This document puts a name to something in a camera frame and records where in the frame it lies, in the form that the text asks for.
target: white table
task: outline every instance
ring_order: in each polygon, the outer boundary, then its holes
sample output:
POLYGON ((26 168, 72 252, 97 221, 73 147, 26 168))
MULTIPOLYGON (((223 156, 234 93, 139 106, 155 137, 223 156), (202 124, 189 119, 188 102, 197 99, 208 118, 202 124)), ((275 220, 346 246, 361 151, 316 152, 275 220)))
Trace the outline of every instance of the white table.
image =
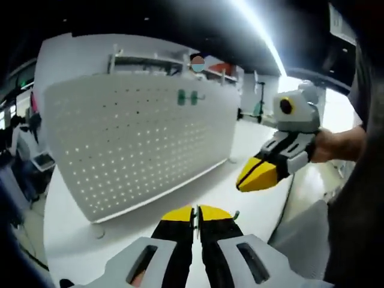
MULTIPOLYGON (((235 182, 249 157, 256 154, 275 130, 240 121, 229 161, 186 186, 135 211, 102 223, 106 234, 96 239, 89 222, 76 206, 58 167, 52 176, 46 200, 44 246, 48 266, 57 287, 67 278, 87 284, 104 272, 106 262, 140 236, 150 236, 160 218, 184 205, 206 204, 231 214, 240 211, 237 224, 243 233, 267 241, 286 202, 292 177, 276 187, 255 193, 240 193, 235 182)), ((208 288, 201 260, 200 241, 193 244, 193 262, 186 287, 208 288)))

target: white pegboard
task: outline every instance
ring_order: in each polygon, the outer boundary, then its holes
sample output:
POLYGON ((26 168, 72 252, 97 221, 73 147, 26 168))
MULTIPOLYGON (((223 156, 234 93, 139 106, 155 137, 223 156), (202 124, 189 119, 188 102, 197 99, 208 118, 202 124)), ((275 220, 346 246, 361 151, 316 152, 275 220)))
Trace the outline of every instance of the white pegboard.
POLYGON ((44 122, 64 181, 91 222, 157 198, 226 159, 234 87, 180 77, 96 75, 44 93, 44 122), (178 91, 197 91, 178 105, 178 91))

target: window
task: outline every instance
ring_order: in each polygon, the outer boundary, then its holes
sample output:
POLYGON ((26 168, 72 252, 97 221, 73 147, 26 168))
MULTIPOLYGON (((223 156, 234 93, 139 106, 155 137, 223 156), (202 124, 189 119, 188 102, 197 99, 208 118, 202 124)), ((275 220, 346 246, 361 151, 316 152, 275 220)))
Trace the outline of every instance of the window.
POLYGON ((353 128, 357 114, 349 99, 334 90, 325 92, 323 127, 332 132, 342 132, 353 128))
POLYGON ((277 92, 282 93, 296 90, 301 82, 302 79, 299 78, 281 76, 278 80, 277 92))
POLYGON ((16 105, 11 106, 10 112, 11 112, 11 118, 12 118, 14 115, 16 115, 16 105))
POLYGON ((0 112, 0 129, 5 129, 4 111, 0 112))

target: hand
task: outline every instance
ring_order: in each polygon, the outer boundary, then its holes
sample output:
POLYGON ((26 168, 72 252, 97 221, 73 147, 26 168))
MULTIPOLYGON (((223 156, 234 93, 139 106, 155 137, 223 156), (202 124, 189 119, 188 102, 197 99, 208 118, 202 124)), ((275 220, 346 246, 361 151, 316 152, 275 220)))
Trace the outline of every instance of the hand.
POLYGON ((334 159, 337 147, 337 135, 327 129, 322 129, 315 138, 315 150, 311 162, 324 163, 334 159))
POLYGON ((132 281, 131 285, 133 287, 140 287, 140 285, 141 285, 141 283, 143 281, 144 274, 145 274, 145 270, 134 278, 134 280, 132 281))

